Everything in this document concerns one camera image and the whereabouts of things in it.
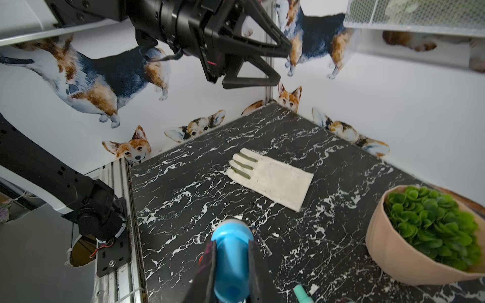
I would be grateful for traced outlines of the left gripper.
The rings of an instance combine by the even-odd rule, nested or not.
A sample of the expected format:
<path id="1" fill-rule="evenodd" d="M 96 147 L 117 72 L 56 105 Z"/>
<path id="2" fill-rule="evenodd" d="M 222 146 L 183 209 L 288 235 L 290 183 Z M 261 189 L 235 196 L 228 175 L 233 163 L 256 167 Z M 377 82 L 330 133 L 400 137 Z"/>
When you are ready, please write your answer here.
<path id="1" fill-rule="evenodd" d="M 225 89 L 275 87 L 280 74 L 263 57 L 284 58 L 291 43 L 275 24 L 275 1 L 184 1 L 181 48 L 200 60 L 208 82 Z M 230 56 L 226 70 L 226 54 Z"/>

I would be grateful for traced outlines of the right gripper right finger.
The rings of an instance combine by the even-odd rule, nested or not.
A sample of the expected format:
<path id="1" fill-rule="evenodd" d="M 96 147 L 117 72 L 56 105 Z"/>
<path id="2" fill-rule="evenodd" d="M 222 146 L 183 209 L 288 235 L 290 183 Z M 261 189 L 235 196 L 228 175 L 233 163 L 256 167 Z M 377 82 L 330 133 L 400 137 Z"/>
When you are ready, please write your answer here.
<path id="1" fill-rule="evenodd" d="M 282 302 L 266 266 L 260 248 L 255 241 L 248 245 L 249 300 L 252 303 Z"/>

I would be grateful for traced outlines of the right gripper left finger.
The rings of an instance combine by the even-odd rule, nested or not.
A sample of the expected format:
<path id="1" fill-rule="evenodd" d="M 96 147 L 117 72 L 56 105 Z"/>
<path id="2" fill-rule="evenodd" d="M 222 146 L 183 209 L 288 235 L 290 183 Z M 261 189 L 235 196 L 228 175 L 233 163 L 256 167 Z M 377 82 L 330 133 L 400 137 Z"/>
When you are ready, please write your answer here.
<path id="1" fill-rule="evenodd" d="M 217 302 L 214 285 L 217 267 L 217 243 L 209 242 L 203 252 L 197 274 L 183 299 L 183 303 Z"/>

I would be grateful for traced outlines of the blue stamp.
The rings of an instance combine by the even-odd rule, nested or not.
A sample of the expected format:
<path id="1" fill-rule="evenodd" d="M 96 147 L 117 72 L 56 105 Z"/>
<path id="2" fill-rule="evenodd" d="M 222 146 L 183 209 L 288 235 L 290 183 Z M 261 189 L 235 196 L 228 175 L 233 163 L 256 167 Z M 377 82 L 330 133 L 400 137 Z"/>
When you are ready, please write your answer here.
<path id="1" fill-rule="evenodd" d="M 221 222 L 212 241 L 216 243 L 214 292 L 220 302 L 243 302 L 250 295 L 248 250 L 254 240 L 250 228 L 241 220 Z"/>

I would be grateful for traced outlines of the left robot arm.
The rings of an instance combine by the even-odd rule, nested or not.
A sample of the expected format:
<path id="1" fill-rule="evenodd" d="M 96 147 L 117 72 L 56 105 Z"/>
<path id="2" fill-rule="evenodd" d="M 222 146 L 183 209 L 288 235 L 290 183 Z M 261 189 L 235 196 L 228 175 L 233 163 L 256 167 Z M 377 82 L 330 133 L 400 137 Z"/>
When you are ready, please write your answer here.
<path id="1" fill-rule="evenodd" d="M 210 83 L 225 89 L 274 87 L 280 75 L 266 58 L 283 58 L 290 42 L 259 1 L 96 1 L 72 3 L 76 14 L 130 19 L 136 47 L 93 59 L 72 46 L 69 35 L 6 45 L 1 64 L 39 75 L 74 110 L 117 128 L 119 110 L 153 84 L 169 93 L 169 63 L 183 56 L 200 61 Z M 114 191 L 50 154 L 1 119 L 1 168 L 47 193 L 45 201 L 82 235 L 102 242 L 125 230 Z"/>

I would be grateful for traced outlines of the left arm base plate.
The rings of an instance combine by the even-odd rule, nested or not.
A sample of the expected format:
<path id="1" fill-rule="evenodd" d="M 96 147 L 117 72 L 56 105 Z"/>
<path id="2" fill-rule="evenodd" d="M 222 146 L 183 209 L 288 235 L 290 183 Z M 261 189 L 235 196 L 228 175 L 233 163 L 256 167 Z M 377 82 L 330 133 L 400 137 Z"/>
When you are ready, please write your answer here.
<path id="1" fill-rule="evenodd" d="M 131 261 L 130 231 L 128 224 L 127 203 L 125 198 L 116 200 L 123 211 L 123 232 L 115 240 L 107 242 L 105 247 L 96 253 L 97 276 L 102 278 L 114 273 Z"/>

